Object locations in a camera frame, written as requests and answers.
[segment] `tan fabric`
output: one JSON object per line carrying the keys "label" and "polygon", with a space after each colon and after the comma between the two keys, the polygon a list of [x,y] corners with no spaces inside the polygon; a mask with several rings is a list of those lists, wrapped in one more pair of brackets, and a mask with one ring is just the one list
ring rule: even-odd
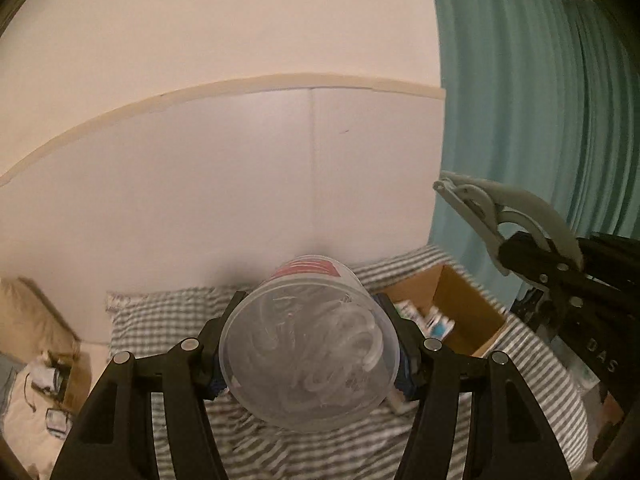
{"label": "tan fabric", "polygon": [[28,363],[49,350],[76,354],[75,336],[21,280],[0,279],[0,352]]}

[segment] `cardboard box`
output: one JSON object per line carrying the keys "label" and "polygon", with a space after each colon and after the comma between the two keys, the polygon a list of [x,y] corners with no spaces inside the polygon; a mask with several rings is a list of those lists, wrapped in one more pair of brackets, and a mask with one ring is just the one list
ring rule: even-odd
{"label": "cardboard box", "polygon": [[91,369],[87,355],[49,354],[46,364],[53,366],[53,363],[64,370],[62,388],[59,395],[53,398],[45,392],[36,389],[34,384],[32,384],[31,387],[45,398],[50,399],[53,406],[57,409],[77,415],[89,396],[91,387]]}
{"label": "cardboard box", "polygon": [[506,320],[452,267],[439,265],[382,290],[391,301],[411,300],[421,314],[435,305],[456,324],[444,343],[458,354],[481,357]]}

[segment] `curtain fold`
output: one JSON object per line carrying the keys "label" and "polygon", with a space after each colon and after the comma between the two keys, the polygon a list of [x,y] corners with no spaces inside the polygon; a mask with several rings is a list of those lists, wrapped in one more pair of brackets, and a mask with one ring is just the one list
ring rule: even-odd
{"label": "curtain fold", "polygon": [[[579,235],[638,237],[639,78],[594,3],[435,2],[447,90],[442,168],[527,189]],[[431,242],[511,304],[521,280],[501,276],[440,199]]]}

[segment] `black metal frame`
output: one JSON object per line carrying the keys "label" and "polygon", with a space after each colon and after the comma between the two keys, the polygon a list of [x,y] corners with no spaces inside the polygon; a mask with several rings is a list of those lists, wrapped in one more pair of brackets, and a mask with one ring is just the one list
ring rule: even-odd
{"label": "black metal frame", "polygon": [[[117,354],[78,416],[51,479],[158,480],[152,392],[164,393],[177,480],[226,479],[203,399],[214,399],[225,387],[218,366],[220,333],[245,295],[237,292],[223,316],[207,322],[197,340],[141,359]],[[425,340],[388,297],[375,299],[398,334],[404,356],[400,382],[410,384],[410,397],[420,400],[397,479],[446,478],[461,392],[473,395],[465,480],[570,478],[542,409],[506,354],[455,354],[435,339]]]}
{"label": "black metal frame", "polygon": [[594,448],[589,480],[637,478],[640,471],[640,241],[607,234],[579,238],[584,269],[518,232],[500,246],[501,264],[538,286],[511,312],[532,330],[558,335],[620,405],[623,420]]}

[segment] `gray striped fabric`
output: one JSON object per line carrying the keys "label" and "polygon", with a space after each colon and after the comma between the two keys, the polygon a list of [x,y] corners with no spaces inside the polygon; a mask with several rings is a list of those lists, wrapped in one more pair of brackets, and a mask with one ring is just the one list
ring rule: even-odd
{"label": "gray striped fabric", "polygon": [[[454,267],[506,316],[507,330],[493,349],[503,350],[516,364],[548,418],[569,467],[577,468],[586,453],[587,423],[570,376],[551,350],[474,283],[465,269],[441,250],[427,246],[353,270],[363,285],[375,292],[443,262]],[[181,339],[197,335],[208,319],[219,316],[238,288],[242,287],[160,292],[125,301],[124,307],[109,307],[113,318],[111,355],[121,350],[137,357],[166,352]],[[415,415],[397,416],[383,403],[367,418],[340,430],[298,434],[264,423],[228,393],[206,404],[216,445],[231,479],[391,479]],[[154,394],[152,405],[160,476],[171,479],[174,472],[160,394]],[[460,395],[448,479],[462,478],[470,409],[470,395]]]}

